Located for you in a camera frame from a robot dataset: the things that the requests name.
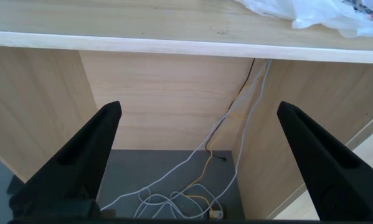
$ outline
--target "wooden desk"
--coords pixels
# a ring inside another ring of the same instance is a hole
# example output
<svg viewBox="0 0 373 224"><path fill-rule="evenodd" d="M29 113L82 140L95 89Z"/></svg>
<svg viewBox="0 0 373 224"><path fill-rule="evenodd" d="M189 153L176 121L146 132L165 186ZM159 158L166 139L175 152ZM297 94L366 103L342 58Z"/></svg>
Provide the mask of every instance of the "wooden desk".
<svg viewBox="0 0 373 224"><path fill-rule="evenodd" d="M0 0L0 160L27 180L114 100L123 107L115 149L193 150L261 58L276 60L238 184L247 218L274 216L303 183L279 102L357 146L373 133L373 38L294 30L230 0ZM234 113L246 115L258 92ZM227 118L214 149L237 155L243 124Z"/></svg>

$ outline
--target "yellow cable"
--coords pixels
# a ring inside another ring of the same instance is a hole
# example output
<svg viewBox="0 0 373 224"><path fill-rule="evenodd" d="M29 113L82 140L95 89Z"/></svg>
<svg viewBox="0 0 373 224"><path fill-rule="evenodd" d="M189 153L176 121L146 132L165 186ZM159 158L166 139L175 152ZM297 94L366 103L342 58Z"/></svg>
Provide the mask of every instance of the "yellow cable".
<svg viewBox="0 0 373 224"><path fill-rule="evenodd" d="M262 74L265 74L265 71L266 71L266 67L263 69L263 71L262 71ZM231 115L232 117L234 117L234 118L237 118L237 119L239 119L239 120L241 120L241 121L243 121L243 120L246 120L247 119L247 116L246 115L244 115L244 116L242 116L242 115L237 115L237 114L235 114L233 111L231 111L230 113L229 113L229 115ZM228 130L228 129L230 129L230 127L232 127L233 126L233 124L235 124L235 122L233 122L229 127L226 127L226 128L224 128L222 131L221 131L221 133L214 139L214 141L212 141L212 143L210 144L210 146L209 146L209 151L210 151L210 157L208 158L208 160L207 160L207 162L205 162L205 165L204 165L204 169L203 169L203 172L202 172L202 174L200 175L200 177L199 178L197 178L195 181L193 181L192 183L190 183L186 188L188 189L189 187L191 187L192 185L194 185L195 183L197 183L199 180L201 180L201 178L203 178L203 176L204 176L204 174L205 174L205 170L207 169L207 166L208 166L208 164L209 164L209 162L210 162L210 160L212 159L212 157L213 157L213 154L212 154L212 146L220 139L220 137L222 137L222 135L225 133L225 131L226 130ZM208 206L210 207L210 202L205 198L205 197L203 197L203 196L199 196L199 195L185 195L185 194L183 194L183 196L185 196L185 197L189 197L189 198L201 198L201 199L203 199L203 200L205 200L205 202L208 204Z"/></svg>

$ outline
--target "plastic bag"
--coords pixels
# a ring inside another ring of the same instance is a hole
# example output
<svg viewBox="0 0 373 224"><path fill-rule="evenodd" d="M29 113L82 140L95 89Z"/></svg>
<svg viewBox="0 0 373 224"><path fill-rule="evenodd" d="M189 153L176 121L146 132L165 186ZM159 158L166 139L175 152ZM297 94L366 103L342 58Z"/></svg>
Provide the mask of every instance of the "plastic bag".
<svg viewBox="0 0 373 224"><path fill-rule="evenodd" d="M373 37L373 0L235 1L263 16L293 20L295 29L322 24L337 29L345 37Z"/></svg>

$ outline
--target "desk top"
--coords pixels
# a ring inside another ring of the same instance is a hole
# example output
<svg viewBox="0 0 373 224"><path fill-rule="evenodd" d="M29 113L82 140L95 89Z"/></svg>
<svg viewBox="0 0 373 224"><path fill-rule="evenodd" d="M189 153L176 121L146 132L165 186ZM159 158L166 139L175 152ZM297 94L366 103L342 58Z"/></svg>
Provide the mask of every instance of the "desk top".
<svg viewBox="0 0 373 224"><path fill-rule="evenodd" d="M0 46L373 63L373 37L292 29L232 0L0 0Z"/></svg>

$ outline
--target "tangled cable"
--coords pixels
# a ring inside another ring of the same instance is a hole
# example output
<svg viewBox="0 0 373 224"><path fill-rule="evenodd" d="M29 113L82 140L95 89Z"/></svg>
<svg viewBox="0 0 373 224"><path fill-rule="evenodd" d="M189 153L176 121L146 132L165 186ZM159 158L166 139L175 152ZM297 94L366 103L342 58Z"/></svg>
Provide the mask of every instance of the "tangled cable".
<svg viewBox="0 0 373 224"><path fill-rule="evenodd" d="M244 139L245 139L245 132L246 132L246 128L247 128L247 124L249 123L250 121L250 118L253 114L253 111L255 109L255 107L258 105L258 103L260 102L260 100L262 99L262 96L263 96L263 91L265 89L265 81L267 79L267 76L268 76L268 73L269 73L269 69L270 69L270 66L271 66L271 63L272 63L272 60L267 60L264 65L262 66L262 68L260 69L259 73L257 74L257 76L254 78L254 81L253 83L251 84L251 86L249 87L248 89L248 92L246 92L246 94L244 94L243 96L239 97L238 99L235 100L234 104L230 107L230 109L228 110L228 112L226 112L226 114L224 114L224 116L218 121L216 122L213 127L211 128L211 130L209 131L209 134L207 135L207 137L199 144L199 146L191 153L191 155L185 160L185 161L182 161L180 162L178 165L176 165L174 168L172 168L169 172L167 172L164 176L162 176L160 179L154 181L153 183L149 184L148 186L146 187L143 187L142 189L140 190L137 190L135 192L132 192L132 193L128 193L128 194L123 194L123 195L120 195L118 198L116 198L112 203L104 206L102 210L112 206L113 204L115 204L117 201L119 201L119 199L123 198L123 197L127 197L127 196L130 196L130 195L134 195L134 194L138 194L138 197L139 197L139 200L141 201L139 207L137 208L137 210L135 211L135 214L134 214L134 218L139 218L140 216L142 216L143 212L145 211L146 207L147 206L160 206L158 211L152 216L152 218L155 218L159 213L160 211L166 206L166 205L169 205L170 208L171 208L171 212L172 212L172 215L174 216L174 218L177 218L175 212L177 214L179 214L182 218L202 218L204 216L204 214L212 209L212 205L216 202L218 203L220 209L222 210L222 207L220 206L220 203L218 202L218 198L220 198L221 196L223 196L224 193L226 193L226 191L228 191L229 187L232 185L232 183L234 182L236 176L237 176L237 173L238 173L238 165L239 165L239 162L240 162L240 158L241 158L241 155L242 155L242 151L243 151L243 145L244 145ZM234 176L232 177L232 180L229 182L228 186L224 189L224 191L218 195L218 196L214 196L208 189L206 189L203 185L201 184L192 184L188 187L186 187L184 190L178 192L178 191L174 191L173 193L170 194L169 197L167 196L164 196L164 195L161 195L161 194L151 194L151 191L150 191L150 187L153 186L154 184L157 184L158 182L162 181L164 178L166 178L170 173L172 173L174 170L176 170L178 167L182 166L183 164L187 163L191 157L197 152L197 150L200 149L200 147L208 140L208 138L210 137L210 135L212 134L212 132L216 129L217 125L219 125L230 113L231 111L242 101L244 100L248 95L252 94L253 93L253 89L254 89L254 86L258 80L258 78L261 76L264 68L267 66L267 69L265 71L265 75L263 77L263 81L262 81L262 87L261 87L261 92L260 92L260 96L258 98L258 100L254 103L254 105L252 106L248 116L247 116L247 121L245 123L245 126L243 128L243 132L242 132L242 141L241 141L241 144L240 144L240 150L238 152L238 158L237 158L237 163L236 163L236 166L235 166L235 174ZM185 195L184 192L187 191L188 189L192 188L192 187L202 187L204 190L206 190L208 192L208 194L213 198L213 201L209 204L209 206L203 210L203 208L193 199L191 199L190 196L195 196L195 197L199 197L199 196L196 196L196 195ZM142 199L141 198L141 192L147 190L148 193L149 193L149 196L146 198L146 199ZM197 214L197 215L193 215L193 216L187 216L185 215L184 213L182 213L182 211L179 209L179 207L173 202L173 200L179 196L183 196L185 198L188 198L189 200L191 200L192 202L194 202L197 207L199 208L200 210L200 213ZM158 197L158 198L163 198L164 200L162 202L158 202L158 203L151 203L150 200L153 198L153 197Z"/></svg>

